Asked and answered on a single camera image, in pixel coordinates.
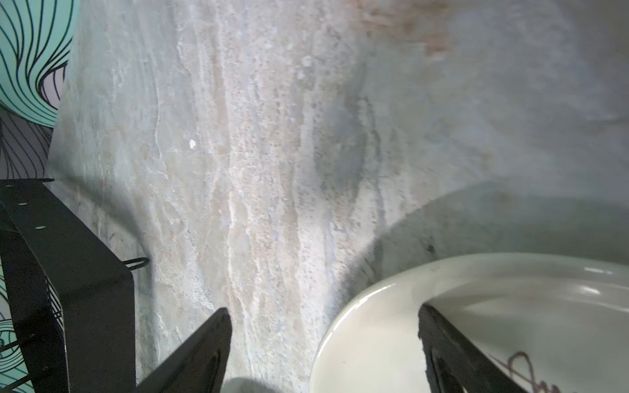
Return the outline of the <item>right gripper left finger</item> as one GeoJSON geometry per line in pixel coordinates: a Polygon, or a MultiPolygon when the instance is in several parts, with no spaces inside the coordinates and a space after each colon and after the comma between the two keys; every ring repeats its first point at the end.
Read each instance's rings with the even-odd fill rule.
{"type": "Polygon", "coordinates": [[[220,308],[135,389],[137,392],[219,392],[232,337],[229,311],[220,308]]]}

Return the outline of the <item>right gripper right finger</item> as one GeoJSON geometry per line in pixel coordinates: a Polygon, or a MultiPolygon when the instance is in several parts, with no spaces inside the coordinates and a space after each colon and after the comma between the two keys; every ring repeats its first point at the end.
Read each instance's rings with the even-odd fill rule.
{"type": "Polygon", "coordinates": [[[424,347],[430,391],[523,392],[436,308],[419,309],[418,337],[424,347]]]}

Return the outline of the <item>cream plate with drawing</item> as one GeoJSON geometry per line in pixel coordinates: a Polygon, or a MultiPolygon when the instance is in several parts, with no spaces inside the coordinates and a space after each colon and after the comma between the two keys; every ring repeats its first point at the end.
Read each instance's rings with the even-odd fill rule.
{"type": "Polygon", "coordinates": [[[423,305],[526,392],[628,389],[627,267],[498,253],[432,262],[360,293],[324,336],[311,391],[429,391],[423,305]]]}

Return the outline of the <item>black wire dish rack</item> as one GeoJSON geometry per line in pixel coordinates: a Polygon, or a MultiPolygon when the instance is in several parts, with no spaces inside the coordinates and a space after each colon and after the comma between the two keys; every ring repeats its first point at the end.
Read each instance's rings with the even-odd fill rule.
{"type": "Polygon", "coordinates": [[[37,392],[136,387],[131,271],[42,179],[1,183],[1,261],[37,392]]]}

